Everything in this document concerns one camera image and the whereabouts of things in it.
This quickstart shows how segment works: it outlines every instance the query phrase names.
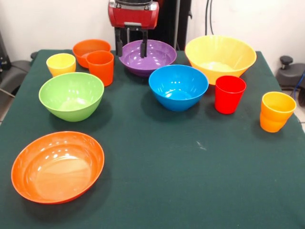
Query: yellow cup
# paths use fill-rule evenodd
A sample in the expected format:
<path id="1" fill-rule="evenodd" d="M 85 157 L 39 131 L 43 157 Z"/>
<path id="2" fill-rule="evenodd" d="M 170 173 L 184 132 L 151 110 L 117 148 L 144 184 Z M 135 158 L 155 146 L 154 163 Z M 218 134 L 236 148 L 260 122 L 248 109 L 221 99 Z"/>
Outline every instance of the yellow cup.
<path id="1" fill-rule="evenodd" d="M 263 95 L 260 124 L 270 133 L 278 132 L 293 114 L 296 102 L 282 92 L 268 92 Z"/>
<path id="2" fill-rule="evenodd" d="M 73 73 L 76 69 L 75 57 L 68 53 L 59 53 L 47 59 L 47 66 L 52 76 Z"/>

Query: white wall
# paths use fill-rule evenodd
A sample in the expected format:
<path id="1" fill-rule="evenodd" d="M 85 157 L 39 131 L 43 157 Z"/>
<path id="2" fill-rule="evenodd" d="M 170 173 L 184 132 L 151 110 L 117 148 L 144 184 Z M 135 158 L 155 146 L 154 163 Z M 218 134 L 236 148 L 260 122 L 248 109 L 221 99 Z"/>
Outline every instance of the white wall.
<path id="1" fill-rule="evenodd" d="M 0 0 L 0 31 L 12 61 L 40 49 L 100 38 L 114 47 L 108 0 Z"/>
<path id="2" fill-rule="evenodd" d="M 204 35 L 206 0 L 193 0 L 187 40 Z M 0 31 L 12 61 L 39 49 L 71 49 L 100 38 L 114 47 L 108 0 L 0 0 Z M 305 62 L 304 0 L 213 0 L 213 30 L 261 50 L 271 69 L 291 55 Z"/>
<path id="3" fill-rule="evenodd" d="M 192 0 L 188 41 L 205 33 L 205 6 L 206 0 Z M 275 73 L 283 54 L 291 55 L 295 62 L 305 62 L 304 12 L 305 0 L 213 0 L 213 31 L 262 51 Z"/>

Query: red cup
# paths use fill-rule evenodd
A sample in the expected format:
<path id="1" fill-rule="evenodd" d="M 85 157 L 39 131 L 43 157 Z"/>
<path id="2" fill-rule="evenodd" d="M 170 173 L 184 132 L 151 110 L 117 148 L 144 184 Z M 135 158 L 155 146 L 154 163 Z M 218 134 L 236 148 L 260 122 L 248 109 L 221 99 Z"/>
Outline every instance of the red cup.
<path id="1" fill-rule="evenodd" d="M 219 77 L 215 84 L 215 109 L 225 115 L 234 113 L 246 87 L 246 82 L 239 77 Z"/>
<path id="2" fill-rule="evenodd" d="M 102 80 L 107 87 L 113 82 L 114 56 L 107 51 L 94 51 L 86 58 L 89 65 L 89 72 Z"/>

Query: purple bowl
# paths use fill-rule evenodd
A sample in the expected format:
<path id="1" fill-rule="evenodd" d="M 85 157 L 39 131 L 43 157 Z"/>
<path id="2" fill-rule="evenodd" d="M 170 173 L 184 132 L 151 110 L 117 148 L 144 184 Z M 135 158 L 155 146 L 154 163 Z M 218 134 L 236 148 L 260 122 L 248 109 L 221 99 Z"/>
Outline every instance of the purple bowl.
<path id="1" fill-rule="evenodd" d="M 161 67 L 172 64 L 176 58 L 176 50 L 167 43 L 155 40 L 147 41 L 147 57 L 141 58 L 140 45 L 142 40 L 134 41 L 123 47 L 123 55 L 119 58 L 122 64 L 133 74 L 149 77 Z"/>

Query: floor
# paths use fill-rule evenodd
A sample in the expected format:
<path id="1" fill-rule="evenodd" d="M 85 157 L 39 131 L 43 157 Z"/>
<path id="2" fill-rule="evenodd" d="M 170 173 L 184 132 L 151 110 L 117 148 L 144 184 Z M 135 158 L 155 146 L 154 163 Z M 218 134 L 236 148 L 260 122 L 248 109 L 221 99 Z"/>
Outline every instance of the floor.
<path id="1" fill-rule="evenodd" d="M 292 91 L 283 91 L 287 95 L 291 95 Z M 295 115 L 301 122 L 302 128 L 305 132 L 305 107 L 301 107 L 298 103 L 298 100 L 296 100 L 296 109 L 295 109 Z"/>
<path id="2" fill-rule="evenodd" d="M 12 105 L 14 99 L 7 96 L 0 105 L 0 125 L 4 120 L 7 112 L 9 111 L 10 106 Z"/>

